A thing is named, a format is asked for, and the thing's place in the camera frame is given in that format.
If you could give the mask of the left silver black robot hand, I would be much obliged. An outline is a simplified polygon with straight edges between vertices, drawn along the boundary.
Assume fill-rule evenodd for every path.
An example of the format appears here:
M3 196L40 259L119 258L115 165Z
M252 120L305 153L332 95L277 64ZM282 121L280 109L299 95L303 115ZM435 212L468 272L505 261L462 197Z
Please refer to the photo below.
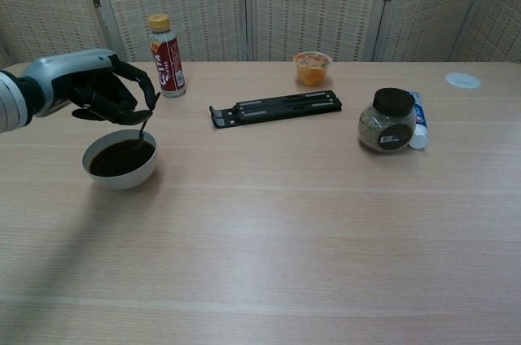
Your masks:
M136 125L148 120L158 94L149 76L112 50L93 49L34 60L20 78L29 115L44 117L70 103L82 120Z

